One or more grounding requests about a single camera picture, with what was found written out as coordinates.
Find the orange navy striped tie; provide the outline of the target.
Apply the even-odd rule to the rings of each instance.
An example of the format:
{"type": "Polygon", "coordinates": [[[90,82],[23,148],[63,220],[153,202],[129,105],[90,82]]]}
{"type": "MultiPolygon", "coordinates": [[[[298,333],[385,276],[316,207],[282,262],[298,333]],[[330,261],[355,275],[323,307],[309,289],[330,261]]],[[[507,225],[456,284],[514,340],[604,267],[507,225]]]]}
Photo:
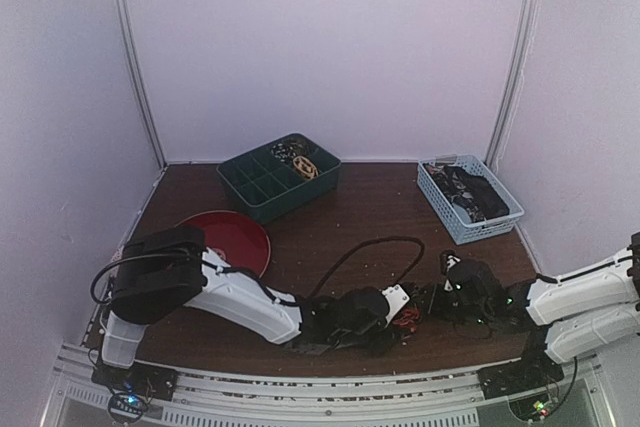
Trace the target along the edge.
{"type": "Polygon", "coordinates": [[[421,309],[417,305],[407,305],[392,320],[392,330],[401,338],[410,337],[417,332],[422,318],[421,309]]]}

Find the dark green divided organizer box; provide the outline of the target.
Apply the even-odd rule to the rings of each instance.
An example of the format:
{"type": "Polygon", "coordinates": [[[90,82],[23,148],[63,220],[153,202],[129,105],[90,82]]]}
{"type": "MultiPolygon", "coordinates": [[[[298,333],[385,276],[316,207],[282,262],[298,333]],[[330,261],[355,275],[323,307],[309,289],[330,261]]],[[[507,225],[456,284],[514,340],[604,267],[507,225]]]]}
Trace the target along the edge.
{"type": "Polygon", "coordinates": [[[269,223],[335,189],[342,162],[301,133],[290,133],[222,162],[217,167],[225,194],[234,208],[260,224],[269,223]],[[302,178],[292,164],[274,158],[269,147],[287,137],[309,144],[306,156],[318,168],[312,180],[302,178]]]}

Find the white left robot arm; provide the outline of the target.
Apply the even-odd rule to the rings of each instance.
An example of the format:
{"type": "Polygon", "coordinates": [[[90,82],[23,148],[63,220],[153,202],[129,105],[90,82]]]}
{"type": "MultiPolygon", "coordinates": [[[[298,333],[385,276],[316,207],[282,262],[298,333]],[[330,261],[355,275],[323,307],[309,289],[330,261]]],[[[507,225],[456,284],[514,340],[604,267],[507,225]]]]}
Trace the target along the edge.
{"type": "Polygon", "coordinates": [[[143,383],[135,360],[146,329],[182,307],[221,317],[271,344],[319,355],[372,345],[410,300],[399,284],[338,298],[275,290],[250,269],[228,264],[207,247],[204,232],[189,225],[126,243],[101,272],[114,277],[107,295],[94,299],[108,311],[98,361],[123,391],[143,383]]]}

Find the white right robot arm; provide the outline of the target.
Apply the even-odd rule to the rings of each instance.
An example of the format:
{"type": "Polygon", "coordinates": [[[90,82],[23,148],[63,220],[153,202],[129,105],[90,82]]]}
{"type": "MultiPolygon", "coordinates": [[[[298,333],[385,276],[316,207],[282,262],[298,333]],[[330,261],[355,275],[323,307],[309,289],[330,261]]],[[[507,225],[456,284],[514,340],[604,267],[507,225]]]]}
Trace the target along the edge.
{"type": "Polygon", "coordinates": [[[628,246],[587,267],[504,286],[488,264],[440,255],[444,281],[425,288],[424,312],[487,333],[528,335],[526,356],[513,366],[519,387],[535,387],[554,364],[639,332],[639,234],[628,246]]]}

